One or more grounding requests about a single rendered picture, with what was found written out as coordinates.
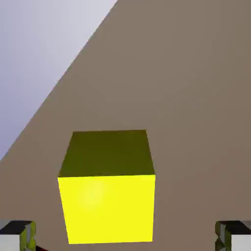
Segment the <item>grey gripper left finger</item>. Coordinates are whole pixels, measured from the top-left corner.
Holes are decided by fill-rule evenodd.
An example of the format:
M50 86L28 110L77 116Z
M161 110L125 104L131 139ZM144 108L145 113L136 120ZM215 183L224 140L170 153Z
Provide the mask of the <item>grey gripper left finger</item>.
M0 251L36 251L36 223L0 220Z

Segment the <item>small yellow cube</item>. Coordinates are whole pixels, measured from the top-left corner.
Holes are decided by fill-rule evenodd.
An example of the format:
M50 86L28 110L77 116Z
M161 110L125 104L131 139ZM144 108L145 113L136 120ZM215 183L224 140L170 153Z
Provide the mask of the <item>small yellow cube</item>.
M57 180L69 244L153 240L155 171L145 130L73 132Z

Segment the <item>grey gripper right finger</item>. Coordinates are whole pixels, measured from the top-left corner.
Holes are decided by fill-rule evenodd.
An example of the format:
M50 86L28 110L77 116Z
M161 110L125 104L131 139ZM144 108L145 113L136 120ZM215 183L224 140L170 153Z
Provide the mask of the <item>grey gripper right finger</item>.
M215 251L251 251L251 221L217 221Z

